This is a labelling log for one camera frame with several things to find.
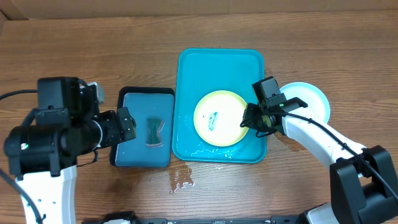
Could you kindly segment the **green and yellow sponge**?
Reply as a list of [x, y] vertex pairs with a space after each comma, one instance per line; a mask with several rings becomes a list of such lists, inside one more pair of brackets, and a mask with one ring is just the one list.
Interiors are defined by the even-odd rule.
[[158, 147], [163, 145], [160, 135], [164, 122], [159, 118], [147, 118], [147, 139], [146, 146]]

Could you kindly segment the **yellow plate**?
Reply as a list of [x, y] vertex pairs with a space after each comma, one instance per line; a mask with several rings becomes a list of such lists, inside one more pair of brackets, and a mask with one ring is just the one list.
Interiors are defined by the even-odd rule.
[[245, 137], [248, 128], [242, 128], [247, 103], [232, 91], [218, 90], [204, 96], [193, 114], [195, 131], [208, 144], [226, 147]]

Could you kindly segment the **light blue plate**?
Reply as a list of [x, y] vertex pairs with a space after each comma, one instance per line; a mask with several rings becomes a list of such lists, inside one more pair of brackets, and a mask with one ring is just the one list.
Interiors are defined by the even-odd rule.
[[284, 85], [280, 91], [287, 99], [298, 97], [308, 105], [312, 113], [324, 123], [329, 122], [331, 108], [326, 95], [316, 86], [305, 82]]

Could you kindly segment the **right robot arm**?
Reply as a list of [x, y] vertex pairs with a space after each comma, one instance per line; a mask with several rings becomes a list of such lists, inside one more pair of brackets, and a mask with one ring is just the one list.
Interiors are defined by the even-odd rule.
[[366, 147], [328, 125], [325, 94], [304, 82], [279, 87], [274, 77], [252, 84], [256, 104], [247, 105], [241, 127], [262, 138], [276, 132], [310, 151], [329, 171], [329, 202], [304, 211], [291, 223], [384, 223], [397, 216], [397, 174], [380, 145]]

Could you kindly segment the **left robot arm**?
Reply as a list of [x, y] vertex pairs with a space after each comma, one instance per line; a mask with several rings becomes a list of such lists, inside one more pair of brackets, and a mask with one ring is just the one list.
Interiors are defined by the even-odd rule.
[[38, 106], [4, 142], [9, 173], [27, 223], [76, 223], [78, 156], [136, 137], [126, 107], [100, 112], [103, 90], [76, 77], [41, 78]]

